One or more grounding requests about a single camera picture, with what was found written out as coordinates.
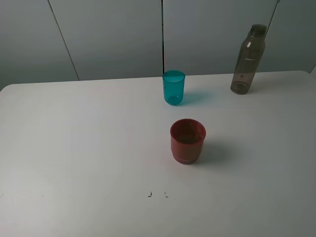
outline table surface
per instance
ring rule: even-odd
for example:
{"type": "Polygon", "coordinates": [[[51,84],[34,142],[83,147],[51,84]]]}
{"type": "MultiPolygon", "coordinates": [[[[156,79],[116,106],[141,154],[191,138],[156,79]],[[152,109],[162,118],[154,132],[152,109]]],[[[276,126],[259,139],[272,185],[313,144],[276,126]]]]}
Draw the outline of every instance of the table surface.
{"type": "Polygon", "coordinates": [[[315,236],[316,79],[188,76],[10,85],[0,93],[0,236],[315,236]],[[206,129],[200,159],[176,162],[169,129],[206,129]]]}

